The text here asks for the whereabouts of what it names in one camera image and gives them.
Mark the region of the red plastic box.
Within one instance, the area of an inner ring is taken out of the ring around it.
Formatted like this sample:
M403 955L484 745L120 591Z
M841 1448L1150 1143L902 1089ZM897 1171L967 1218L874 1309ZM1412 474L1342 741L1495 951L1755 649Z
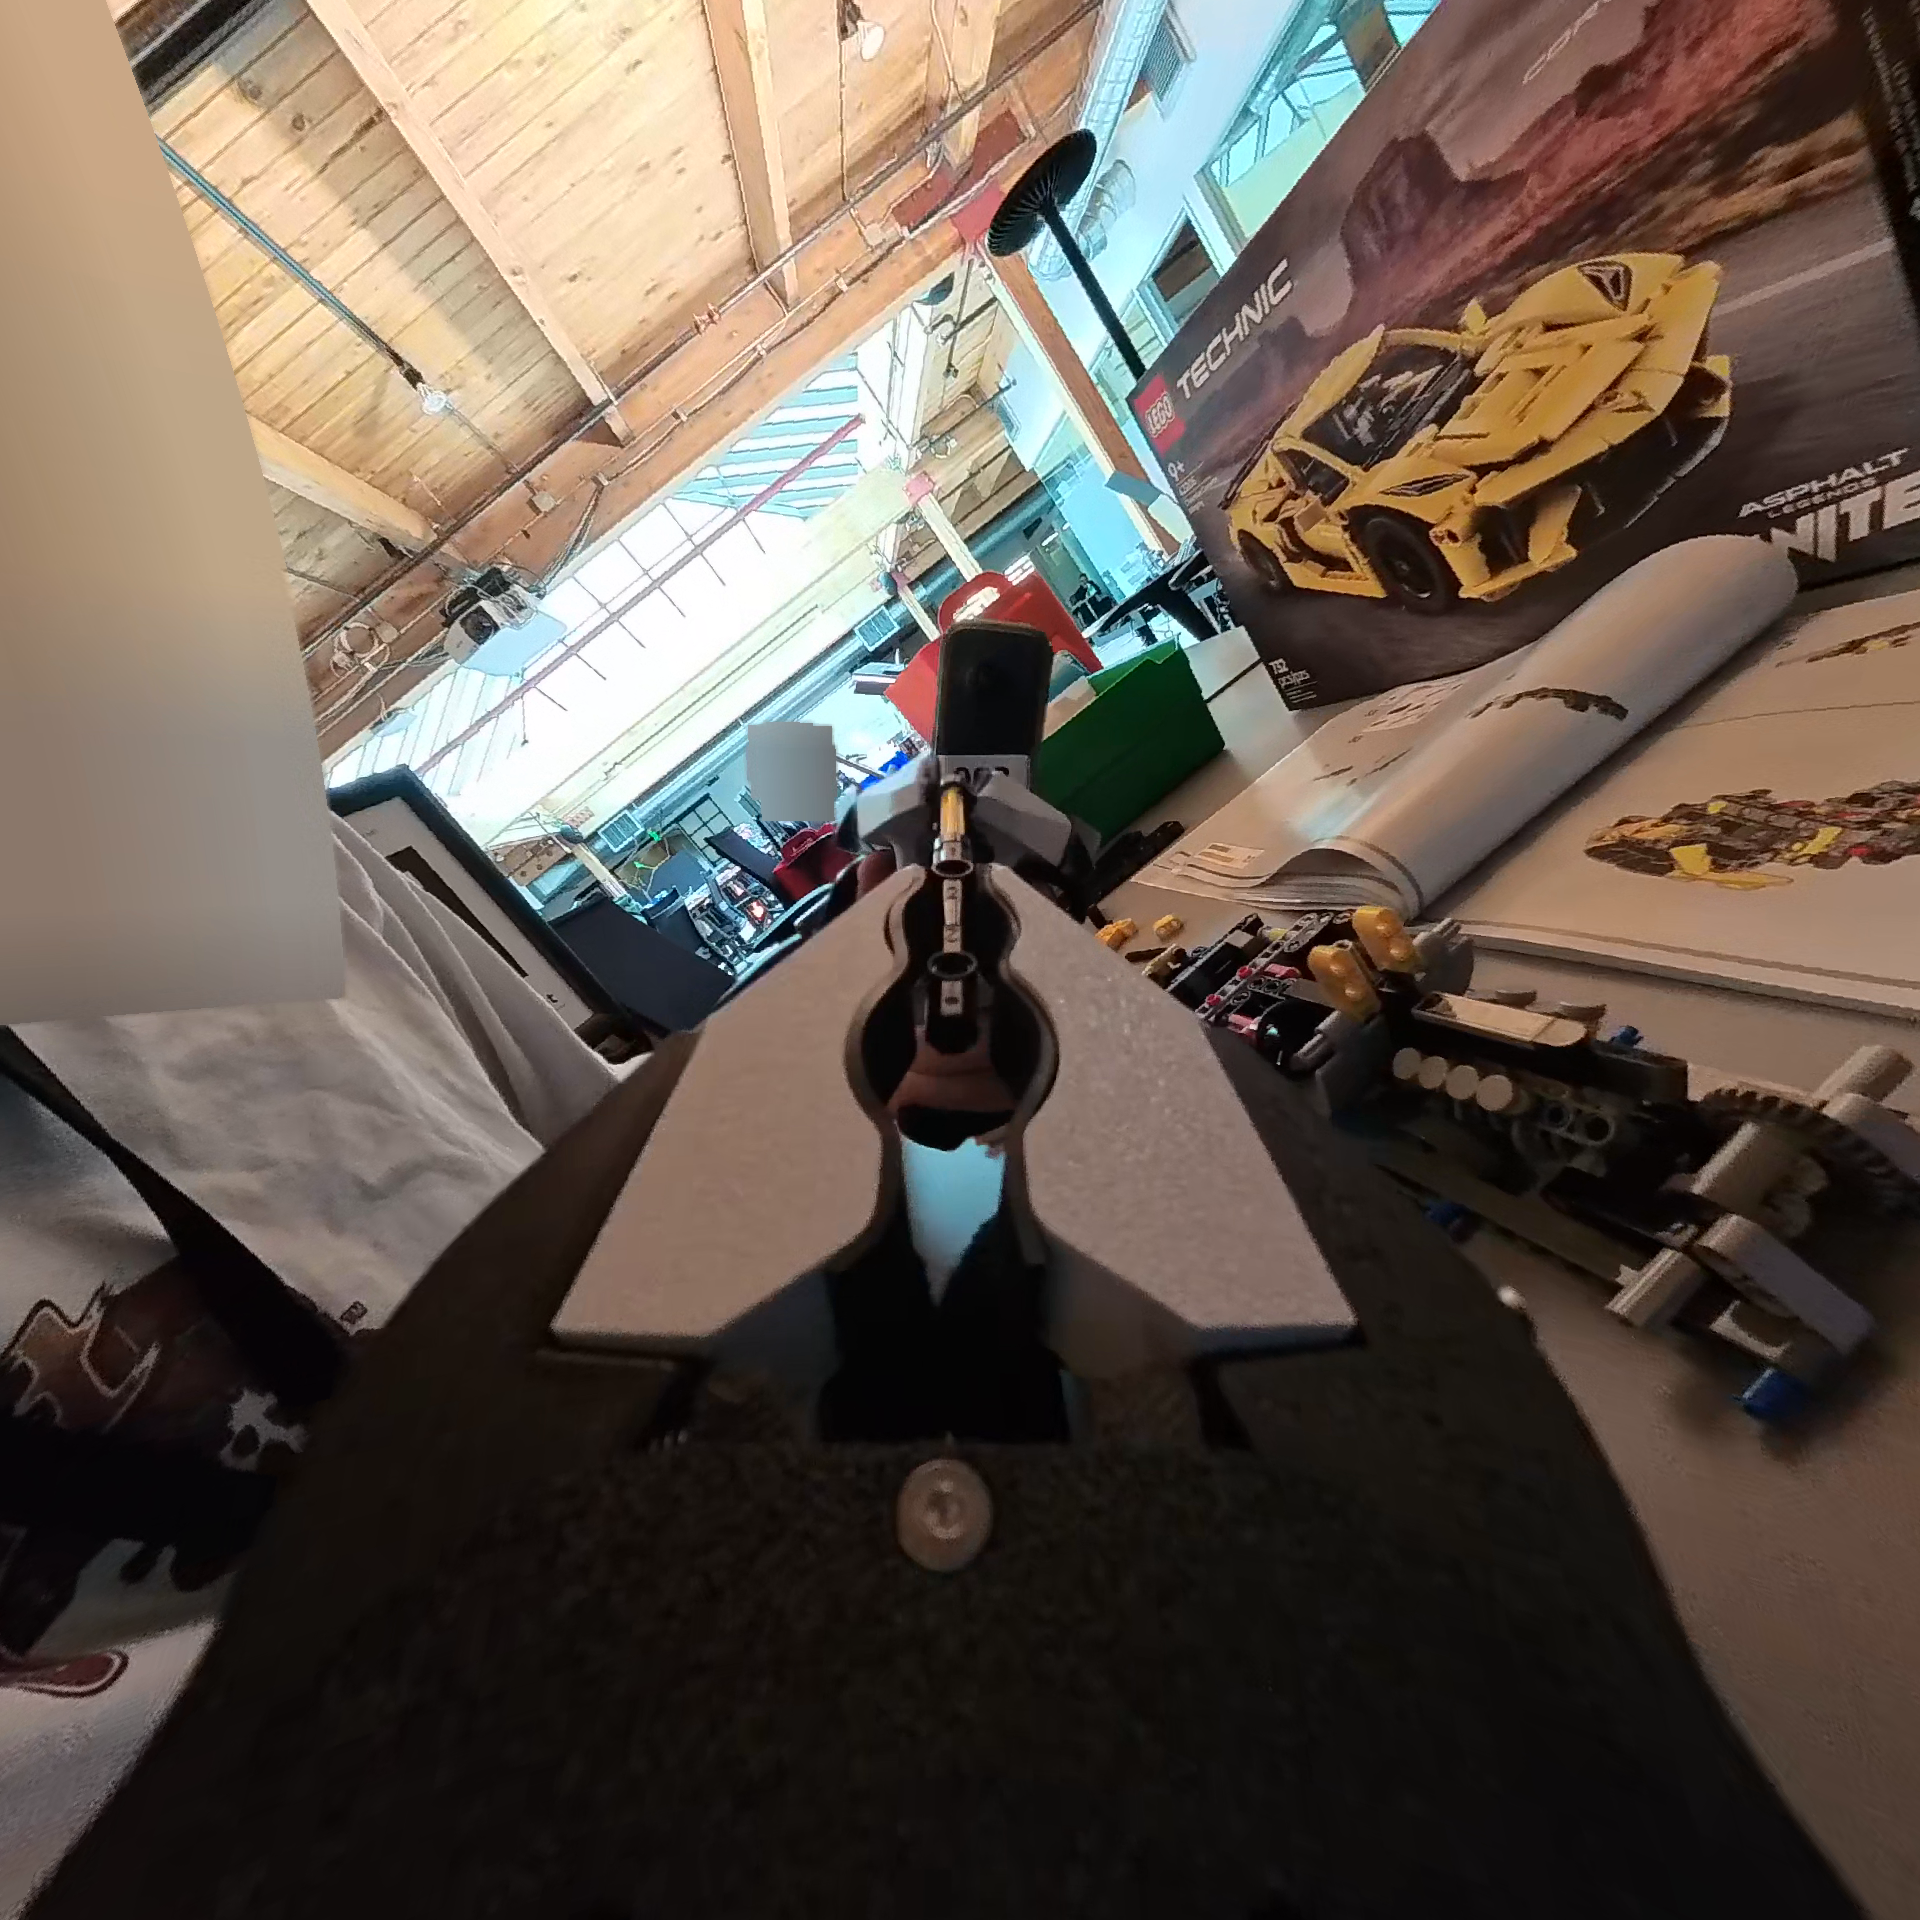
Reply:
M1080 674L1094 677L1100 672L1094 642L1081 633L1068 607L1036 569L1022 575L980 572L947 595L940 607L935 639L927 640L912 661L904 666L904 672L886 696L927 743L930 743L938 708L945 636L956 624L972 619L1004 619L1038 629L1047 636L1056 657L1078 661Z

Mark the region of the lego car chassis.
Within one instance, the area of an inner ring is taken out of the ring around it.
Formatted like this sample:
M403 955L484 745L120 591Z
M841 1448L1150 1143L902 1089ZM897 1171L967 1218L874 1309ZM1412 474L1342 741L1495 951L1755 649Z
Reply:
M1599 1004L1476 993L1451 921L1384 905L1240 919L1200 948L1164 916L1128 963L1312 1097L1456 1239L1492 1229L1606 1284L1647 1333L1713 1337L1787 1426L1874 1340L1817 1263L1854 1217L1916 1218L1914 1061L1859 1047L1815 1089L1715 1077Z

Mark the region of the black lego connector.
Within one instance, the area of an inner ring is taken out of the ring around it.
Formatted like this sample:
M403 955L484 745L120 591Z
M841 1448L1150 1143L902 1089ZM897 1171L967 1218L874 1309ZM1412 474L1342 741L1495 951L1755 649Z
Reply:
M966 1056L979 1043L979 960L969 946L975 863L945 857L934 864L935 921L922 963L922 1032L947 1059Z

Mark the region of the green plastic bin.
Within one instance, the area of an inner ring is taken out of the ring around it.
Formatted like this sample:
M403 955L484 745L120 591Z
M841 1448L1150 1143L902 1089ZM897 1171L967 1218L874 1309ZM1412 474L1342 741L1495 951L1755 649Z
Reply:
M1176 640L1078 682L1089 697L1033 759L1036 793L1103 841L1225 753L1193 661Z

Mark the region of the ceiling mounted sensor unit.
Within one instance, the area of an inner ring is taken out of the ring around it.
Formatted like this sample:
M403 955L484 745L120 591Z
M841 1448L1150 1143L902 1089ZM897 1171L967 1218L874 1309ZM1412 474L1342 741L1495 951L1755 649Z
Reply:
M452 666L511 682L562 647L564 619L544 604L537 580L515 568L483 568L449 592L441 651Z

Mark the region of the lego set box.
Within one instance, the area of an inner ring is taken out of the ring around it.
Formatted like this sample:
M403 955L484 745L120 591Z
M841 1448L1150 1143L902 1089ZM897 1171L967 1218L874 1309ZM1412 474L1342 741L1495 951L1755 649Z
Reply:
M1916 5L1447 3L1131 404L1287 708L1916 565Z

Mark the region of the person's left hand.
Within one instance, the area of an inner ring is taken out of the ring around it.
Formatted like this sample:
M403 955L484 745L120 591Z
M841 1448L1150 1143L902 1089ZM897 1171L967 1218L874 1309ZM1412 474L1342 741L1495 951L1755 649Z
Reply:
M887 1111L898 1120L907 1114L994 1115L1010 1114L1015 1107L1017 1093L998 1068L988 1039L979 1039L962 1051L943 1051L930 1041L922 1041L887 1101Z

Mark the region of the black framed tag sign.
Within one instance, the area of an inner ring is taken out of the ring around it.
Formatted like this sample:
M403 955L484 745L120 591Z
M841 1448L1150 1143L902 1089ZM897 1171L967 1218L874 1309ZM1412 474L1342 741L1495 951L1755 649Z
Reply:
M420 776L396 769L327 792L337 819L475 930L599 1050L633 1043L616 997L503 876Z

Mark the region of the lego instruction booklet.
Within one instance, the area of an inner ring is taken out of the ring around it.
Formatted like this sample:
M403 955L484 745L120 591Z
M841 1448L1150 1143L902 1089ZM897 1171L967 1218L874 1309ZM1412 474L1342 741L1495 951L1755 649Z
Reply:
M1510 661L1337 711L1146 876L1449 912L1491 948L1919 1009L1919 595L1711 537Z

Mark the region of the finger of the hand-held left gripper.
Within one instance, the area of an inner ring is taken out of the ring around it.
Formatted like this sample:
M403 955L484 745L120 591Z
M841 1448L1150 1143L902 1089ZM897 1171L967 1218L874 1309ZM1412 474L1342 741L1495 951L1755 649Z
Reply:
M1008 869L1036 863L1059 871L1072 849L1072 824L1026 786L980 786L967 804L967 839L976 863Z
M902 871L930 869L943 839L943 780L886 778L856 793L856 849L890 852Z

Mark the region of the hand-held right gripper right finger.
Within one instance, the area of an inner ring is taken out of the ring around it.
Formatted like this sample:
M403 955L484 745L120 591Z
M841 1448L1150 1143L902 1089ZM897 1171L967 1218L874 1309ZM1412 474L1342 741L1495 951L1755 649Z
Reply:
M1040 1018L1043 1093L1010 1187L1066 1362L1327 1348L1358 1320L1211 1034L1008 869L1004 976Z

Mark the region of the black round floor lamp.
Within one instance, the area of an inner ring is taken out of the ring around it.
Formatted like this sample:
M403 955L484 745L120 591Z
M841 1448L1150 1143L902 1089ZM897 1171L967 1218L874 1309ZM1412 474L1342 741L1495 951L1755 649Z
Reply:
M1089 183L1095 159L1098 138L1089 128L1068 133L1050 144L1006 189L988 229L988 251L994 259L1012 259L1026 251L1038 236L1050 236L1098 314L1115 355L1130 376L1140 379L1146 376L1146 361L1068 225L1068 203Z

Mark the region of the person's torso white t-shirt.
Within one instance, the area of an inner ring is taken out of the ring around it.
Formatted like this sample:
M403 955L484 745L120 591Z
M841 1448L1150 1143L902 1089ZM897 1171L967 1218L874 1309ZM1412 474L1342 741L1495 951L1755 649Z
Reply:
M332 836L339 997L4 1028L4 1915L154 1739L352 1341L617 1082Z

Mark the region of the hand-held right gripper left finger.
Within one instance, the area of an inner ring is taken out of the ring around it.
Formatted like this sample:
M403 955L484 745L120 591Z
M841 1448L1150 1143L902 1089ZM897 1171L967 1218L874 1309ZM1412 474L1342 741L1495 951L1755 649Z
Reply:
M561 1352L834 1362L827 1272L898 1189L860 1039L923 880L897 873L699 1028L555 1313Z

